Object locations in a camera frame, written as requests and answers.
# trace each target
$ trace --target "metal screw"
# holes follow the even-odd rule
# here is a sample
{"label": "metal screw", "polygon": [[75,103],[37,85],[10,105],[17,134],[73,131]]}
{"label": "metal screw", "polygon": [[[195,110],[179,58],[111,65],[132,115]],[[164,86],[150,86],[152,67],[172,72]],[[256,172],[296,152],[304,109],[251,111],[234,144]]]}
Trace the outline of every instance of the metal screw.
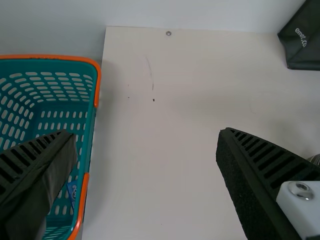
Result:
{"label": "metal screw", "polygon": [[311,188],[303,182],[292,181],[288,184],[289,191],[297,198],[312,200],[315,196]]}

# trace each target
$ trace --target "white tabletop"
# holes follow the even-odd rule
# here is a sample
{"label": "white tabletop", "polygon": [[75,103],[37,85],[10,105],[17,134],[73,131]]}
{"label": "white tabletop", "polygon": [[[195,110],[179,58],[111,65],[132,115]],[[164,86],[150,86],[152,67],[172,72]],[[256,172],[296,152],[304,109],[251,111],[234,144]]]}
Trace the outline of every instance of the white tabletop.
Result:
{"label": "white tabletop", "polygon": [[320,153],[320,72],[275,34],[107,27],[84,240],[244,240],[216,164],[233,127]]}

